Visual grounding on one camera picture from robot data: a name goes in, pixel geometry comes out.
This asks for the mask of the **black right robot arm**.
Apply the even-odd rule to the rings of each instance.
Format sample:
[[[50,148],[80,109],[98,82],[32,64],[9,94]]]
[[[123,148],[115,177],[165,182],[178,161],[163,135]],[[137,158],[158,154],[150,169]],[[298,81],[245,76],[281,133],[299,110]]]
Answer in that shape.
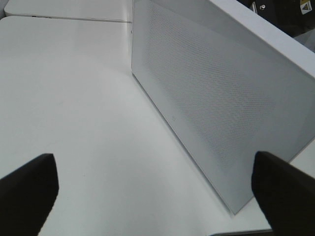
[[[297,37],[315,28],[313,0],[241,0],[239,2],[291,37]]]

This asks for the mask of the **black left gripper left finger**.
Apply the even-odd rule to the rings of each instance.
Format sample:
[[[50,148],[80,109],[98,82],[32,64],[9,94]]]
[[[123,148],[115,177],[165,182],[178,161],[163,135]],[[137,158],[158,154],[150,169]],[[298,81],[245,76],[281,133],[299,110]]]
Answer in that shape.
[[[59,192],[55,157],[44,153],[0,179],[0,234],[37,236]]]

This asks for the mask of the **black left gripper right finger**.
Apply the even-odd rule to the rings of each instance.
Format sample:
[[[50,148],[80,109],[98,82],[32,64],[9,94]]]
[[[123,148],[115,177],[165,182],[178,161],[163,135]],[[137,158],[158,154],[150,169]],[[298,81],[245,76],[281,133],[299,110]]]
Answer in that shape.
[[[315,234],[315,179],[279,157],[258,151],[252,192],[276,236]]]

